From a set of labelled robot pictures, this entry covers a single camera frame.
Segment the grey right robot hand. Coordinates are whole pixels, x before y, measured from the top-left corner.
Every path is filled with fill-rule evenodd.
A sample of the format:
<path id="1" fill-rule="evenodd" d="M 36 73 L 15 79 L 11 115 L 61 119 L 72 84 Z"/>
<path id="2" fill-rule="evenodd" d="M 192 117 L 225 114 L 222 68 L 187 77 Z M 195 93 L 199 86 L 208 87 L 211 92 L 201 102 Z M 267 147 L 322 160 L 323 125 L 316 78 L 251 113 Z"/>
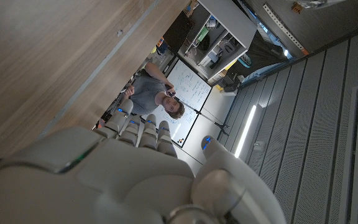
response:
<path id="1" fill-rule="evenodd" d="M 211 136 L 197 174 L 166 121 L 124 101 L 99 129 L 55 132 L 0 160 L 0 223 L 285 223 L 265 182 Z"/>

